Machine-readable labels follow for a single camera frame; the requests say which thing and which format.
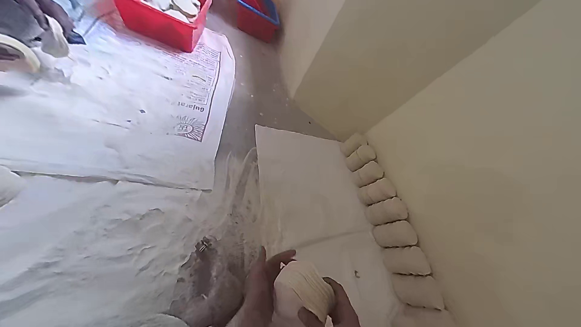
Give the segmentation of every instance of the blue rim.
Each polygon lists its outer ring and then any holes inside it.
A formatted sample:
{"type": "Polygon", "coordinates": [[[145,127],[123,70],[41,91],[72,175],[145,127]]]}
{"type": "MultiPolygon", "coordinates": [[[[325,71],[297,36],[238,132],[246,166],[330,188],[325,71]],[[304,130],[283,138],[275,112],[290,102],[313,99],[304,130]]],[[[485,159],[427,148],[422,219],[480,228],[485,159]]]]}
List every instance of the blue rim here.
{"type": "Polygon", "coordinates": [[[276,26],[280,26],[280,21],[278,20],[277,7],[272,2],[272,0],[259,0],[259,1],[263,1],[264,5],[266,6],[266,9],[268,10],[268,14],[270,15],[270,17],[268,17],[265,14],[261,13],[256,8],[254,8],[253,6],[250,6],[249,4],[247,4],[246,2],[244,2],[242,0],[238,0],[238,3],[241,4],[242,6],[244,6],[246,9],[252,11],[253,13],[255,13],[257,15],[259,15],[260,17],[268,20],[272,24],[275,24],[276,26]]]}

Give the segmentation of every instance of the flour-covered surface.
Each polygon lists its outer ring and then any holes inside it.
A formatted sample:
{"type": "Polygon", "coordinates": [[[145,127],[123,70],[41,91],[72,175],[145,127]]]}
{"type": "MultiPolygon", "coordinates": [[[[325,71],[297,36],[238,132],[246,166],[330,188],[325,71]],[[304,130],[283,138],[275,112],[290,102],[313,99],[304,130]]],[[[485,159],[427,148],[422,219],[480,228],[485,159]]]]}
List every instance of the flour-covered surface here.
{"type": "Polygon", "coordinates": [[[0,165],[211,189],[234,87],[225,36],[174,52],[125,29],[116,11],[77,23],[87,45],[40,51],[38,76],[0,73],[0,165]]]}
{"type": "Polygon", "coordinates": [[[273,251],[371,230],[339,142],[256,125],[256,145],[273,251]]]}
{"type": "Polygon", "coordinates": [[[24,175],[0,208],[0,326],[225,325],[259,242],[256,152],[216,190],[24,175]],[[210,239],[201,253],[196,244],[210,239]]]}
{"type": "Polygon", "coordinates": [[[389,326],[399,302],[337,141],[256,126],[261,237],[273,252],[341,283],[362,327],[389,326]]]}
{"type": "Polygon", "coordinates": [[[0,325],[122,325],[167,309],[200,195],[47,176],[0,208],[0,325]]]}

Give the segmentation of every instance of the hand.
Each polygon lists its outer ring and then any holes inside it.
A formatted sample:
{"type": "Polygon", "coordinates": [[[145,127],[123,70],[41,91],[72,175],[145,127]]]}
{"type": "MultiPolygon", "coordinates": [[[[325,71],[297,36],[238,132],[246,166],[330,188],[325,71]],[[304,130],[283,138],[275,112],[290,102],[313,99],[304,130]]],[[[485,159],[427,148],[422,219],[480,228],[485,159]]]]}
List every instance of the hand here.
{"type": "Polygon", "coordinates": [[[24,7],[28,8],[43,30],[48,30],[48,21],[45,15],[54,18],[63,28],[66,37],[73,30],[74,24],[64,9],[53,0],[16,0],[24,7]]]}
{"type": "Polygon", "coordinates": [[[266,250],[260,248],[259,256],[246,277],[245,298],[238,326],[268,327],[274,311],[274,280],[281,272],[281,263],[286,265],[293,261],[295,254],[295,250],[284,251],[267,261],[266,250]]]}
{"type": "MultiPolygon", "coordinates": [[[[361,327],[359,324],[359,317],[355,313],[355,309],[349,301],[345,289],[338,282],[334,281],[329,277],[323,278],[327,284],[333,287],[333,292],[335,293],[335,307],[329,313],[331,321],[334,327],[361,327]]],[[[305,327],[324,327],[325,324],[322,323],[317,316],[307,308],[302,307],[299,310],[299,319],[305,325],[305,327]]]]}
{"type": "Polygon", "coordinates": [[[18,58],[20,58],[18,55],[11,54],[5,48],[0,47],[0,60],[10,60],[10,61],[14,61],[14,60],[16,60],[18,58]]]}

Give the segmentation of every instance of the red crate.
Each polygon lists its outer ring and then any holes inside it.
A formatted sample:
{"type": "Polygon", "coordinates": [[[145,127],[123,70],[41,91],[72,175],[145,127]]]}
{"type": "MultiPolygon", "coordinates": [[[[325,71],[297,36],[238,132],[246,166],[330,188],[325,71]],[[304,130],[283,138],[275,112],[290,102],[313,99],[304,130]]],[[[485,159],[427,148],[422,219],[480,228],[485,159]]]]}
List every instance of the red crate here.
{"type": "Polygon", "coordinates": [[[268,15],[260,12],[245,1],[238,0],[237,24],[242,31],[264,42],[270,42],[280,26],[277,7],[271,0],[262,0],[261,4],[268,15]]]}
{"type": "Polygon", "coordinates": [[[115,0],[127,28],[185,52],[192,52],[200,40],[212,0],[200,0],[200,3],[202,7],[196,20],[184,23],[140,0],[115,0]]]}

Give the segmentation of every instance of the row of dough balls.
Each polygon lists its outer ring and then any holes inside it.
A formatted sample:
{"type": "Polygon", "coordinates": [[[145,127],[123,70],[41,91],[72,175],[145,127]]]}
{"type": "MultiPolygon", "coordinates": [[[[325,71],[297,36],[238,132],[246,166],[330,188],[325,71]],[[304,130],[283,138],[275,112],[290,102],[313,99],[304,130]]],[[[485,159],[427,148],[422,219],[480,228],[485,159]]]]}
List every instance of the row of dough balls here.
{"type": "Polygon", "coordinates": [[[406,204],[384,177],[375,151],[364,136],[356,133],[339,146],[345,163],[359,187],[359,200],[368,205],[365,217],[374,225],[373,237],[383,247],[383,263],[392,273],[393,290],[407,304],[394,317],[393,327],[455,326],[444,309],[442,294],[424,252],[417,246],[418,236],[406,220],[406,204]]]}

